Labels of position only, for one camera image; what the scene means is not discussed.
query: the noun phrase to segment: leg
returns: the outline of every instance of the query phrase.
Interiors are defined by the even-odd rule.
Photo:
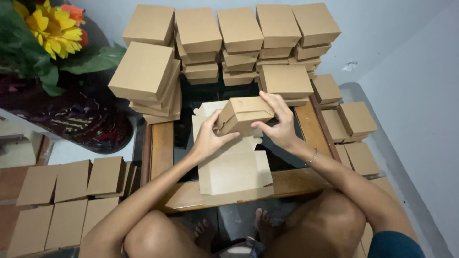
[[[336,190],[325,190],[289,215],[283,234],[267,246],[263,258],[350,258],[365,223],[365,215],[349,198]]]
[[[200,231],[205,233],[206,227],[200,223],[199,226],[201,225],[203,228]],[[198,243],[201,239],[201,235],[205,234],[198,233],[195,236],[179,221],[169,219],[162,212],[154,210],[145,215],[128,233],[123,247],[129,258],[211,257],[209,251],[195,244],[195,241]]]

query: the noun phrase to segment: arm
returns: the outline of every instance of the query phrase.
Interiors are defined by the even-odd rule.
[[[295,135],[293,113],[282,97],[262,91],[260,96],[274,109],[279,124],[270,127],[262,122],[254,122],[252,127],[263,130],[275,144],[291,154],[305,162],[311,161],[315,149]],[[375,234],[392,230],[417,240],[403,207],[381,188],[320,152],[310,166],[362,209]]]
[[[239,136],[239,133],[231,133],[221,137],[214,134],[212,129],[220,112],[221,110],[215,111],[202,123],[198,137],[188,155],[172,168],[138,189],[89,231],[81,241],[79,255],[81,258],[121,257],[124,237],[154,208],[164,194],[199,162],[212,155],[223,144]]]

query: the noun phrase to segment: foot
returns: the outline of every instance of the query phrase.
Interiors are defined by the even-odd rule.
[[[212,242],[213,236],[215,235],[215,229],[212,223],[207,219],[198,223],[195,231],[195,244],[200,248],[210,252],[210,243]]]
[[[255,228],[260,235],[260,241],[268,246],[276,238],[280,228],[273,226],[273,221],[268,215],[267,211],[258,208],[255,211]]]

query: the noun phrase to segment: hand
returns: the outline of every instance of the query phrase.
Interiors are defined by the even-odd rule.
[[[277,146],[288,151],[296,141],[301,140],[295,134],[292,111],[278,94],[260,91],[260,97],[274,110],[279,123],[271,127],[263,122],[257,121],[253,122],[250,126],[253,128],[260,128]]]
[[[203,161],[216,152],[225,143],[239,136],[239,132],[230,133],[224,136],[217,136],[213,132],[213,127],[221,111],[221,109],[215,110],[215,112],[209,116],[209,118],[204,121],[199,128],[198,136],[196,137],[196,141],[190,151],[190,154],[196,156],[198,162]]]

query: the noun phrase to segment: person's left hand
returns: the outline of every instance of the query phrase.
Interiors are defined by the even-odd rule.
[[[195,155],[199,162],[212,155],[225,143],[239,136],[238,132],[223,136],[217,136],[213,132],[214,124],[217,121],[218,115],[221,111],[221,109],[215,110],[215,112],[201,124],[201,128],[199,129],[195,144],[190,151],[190,154]]]

